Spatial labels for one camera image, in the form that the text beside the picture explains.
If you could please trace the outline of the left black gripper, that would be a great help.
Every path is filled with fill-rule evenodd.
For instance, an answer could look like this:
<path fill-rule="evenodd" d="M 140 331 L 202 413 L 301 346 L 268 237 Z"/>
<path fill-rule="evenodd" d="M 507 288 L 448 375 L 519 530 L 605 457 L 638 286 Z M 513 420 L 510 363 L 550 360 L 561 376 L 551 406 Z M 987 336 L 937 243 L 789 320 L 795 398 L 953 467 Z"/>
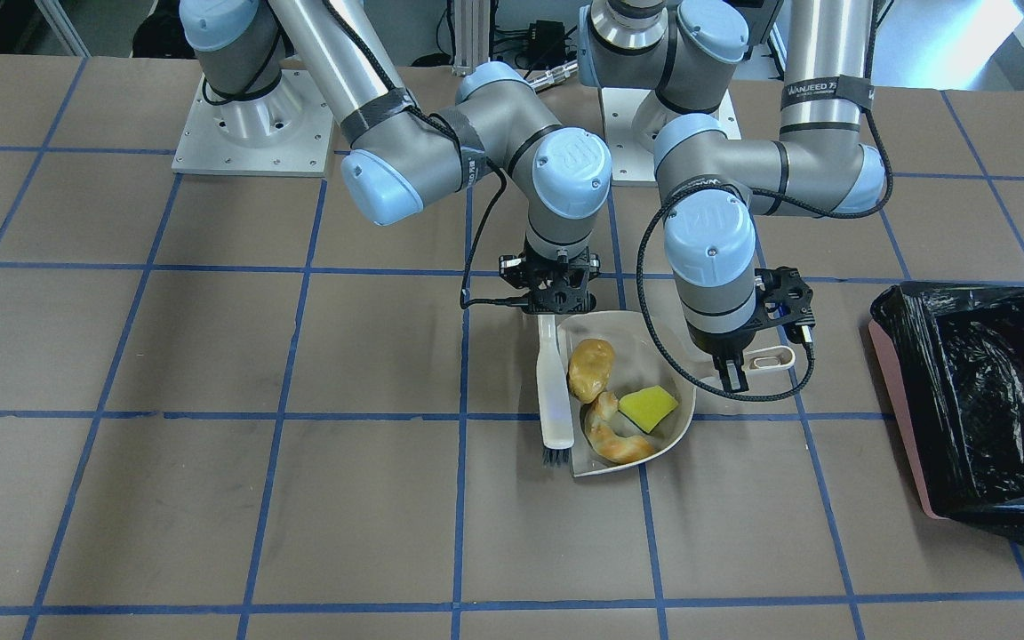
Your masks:
<path fill-rule="evenodd" d="M 797 268 L 756 268 L 756 311 L 753 319 L 765 328 L 781 327 L 792 343 L 814 341 L 812 288 Z M 746 373 L 743 354 L 718 357 L 718 374 L 725 393 L 746 393 Z"/>

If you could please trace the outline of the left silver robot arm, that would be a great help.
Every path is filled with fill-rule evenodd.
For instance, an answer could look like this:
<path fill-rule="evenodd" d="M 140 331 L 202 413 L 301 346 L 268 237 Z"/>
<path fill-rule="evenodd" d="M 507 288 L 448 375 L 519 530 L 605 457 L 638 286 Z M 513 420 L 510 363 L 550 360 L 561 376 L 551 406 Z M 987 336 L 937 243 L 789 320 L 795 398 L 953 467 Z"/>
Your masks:
<path fill-rule="evenodd" d="M 850 220 L 882 210 L 892 166 L 871 104 L 870 1 L 796 1 L 773 140 L 735 140 L 716 117 L 750 28 L 724 1 L 593 1 L 580 11 L 580 80 L 649 93 L 636 130 L 652 155 L 660 208 L 641 239 L 665 230 L 687 331 L 716 368 L 714 396 L 755 401 L 744 352 L 776 325 L 813 372 L 812 293 L 794 270 L 756 270 L 753 216 Z"/>

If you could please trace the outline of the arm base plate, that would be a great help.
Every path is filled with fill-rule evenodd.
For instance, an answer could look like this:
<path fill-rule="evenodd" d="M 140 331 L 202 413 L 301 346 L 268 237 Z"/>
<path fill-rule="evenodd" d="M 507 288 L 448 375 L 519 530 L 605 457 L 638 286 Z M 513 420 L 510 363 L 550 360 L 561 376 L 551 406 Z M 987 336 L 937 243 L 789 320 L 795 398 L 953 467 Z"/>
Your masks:
<path fill-rule="evenodd" d="M 305 70 L 287 69 L 280 85 L 251 101 L 215 106 L 196 89 L 172 170 L 229 177 L 323 178 L 333 118 Z"/>
<path fill-rule="evenodd" d="M 715 112 L 698 117 L 687 115 L 685 123 L 676 122 L 679 115 L 669 112 L 657 100 L 651 106 L 645 106 L 652 94 L 652 91 L 644 89 L 600 89 L 604 134 L 611 153 L 614 187 L 655 185 L 655 157 L 662 150 L 663 126 L 669 126 L 668 143 L 671 146 L 707 129 L 717 129 L 728 139 L 740 138 L 739 123 L 728 92 Z"/>

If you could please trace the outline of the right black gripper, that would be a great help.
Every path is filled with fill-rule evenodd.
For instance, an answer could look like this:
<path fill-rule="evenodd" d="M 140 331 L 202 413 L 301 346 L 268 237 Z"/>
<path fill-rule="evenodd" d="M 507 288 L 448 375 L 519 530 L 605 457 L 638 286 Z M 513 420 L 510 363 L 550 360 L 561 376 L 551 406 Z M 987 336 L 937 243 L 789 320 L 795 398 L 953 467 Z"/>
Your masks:
<path fill-rule="evenodd" d="M 600 256 L 582 251 L 569 258 L 545 259 L 534 251 L 501 255 L 500 278 L 525 293 L 499 300 L 504 307 L 520 308 L 526 315 L 584 315 L 597 307 L 590 280 L 600 276 Z"/>

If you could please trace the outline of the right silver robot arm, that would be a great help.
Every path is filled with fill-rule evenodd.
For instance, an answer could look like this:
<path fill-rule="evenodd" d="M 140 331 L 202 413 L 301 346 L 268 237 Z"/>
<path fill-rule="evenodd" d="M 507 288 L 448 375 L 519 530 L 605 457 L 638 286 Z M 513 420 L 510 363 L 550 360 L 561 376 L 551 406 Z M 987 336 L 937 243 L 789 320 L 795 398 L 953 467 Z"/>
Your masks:
<path fill-rule="evenodd" d="M 349 144 L 341 177 L 367 219 L 402 221 L 495 174 L 527 199 L 524 249 L 500 259 L 528 315 L 593 311 L 590 251 L 610 193 L 598 135 L 561 125 L 528 81 L 481 62 L 454 104 L 423 112 L 358 1 L 182 1 L 184 37 L 202 66 L 173 170 L 310 177 L 330 135 Z"/>

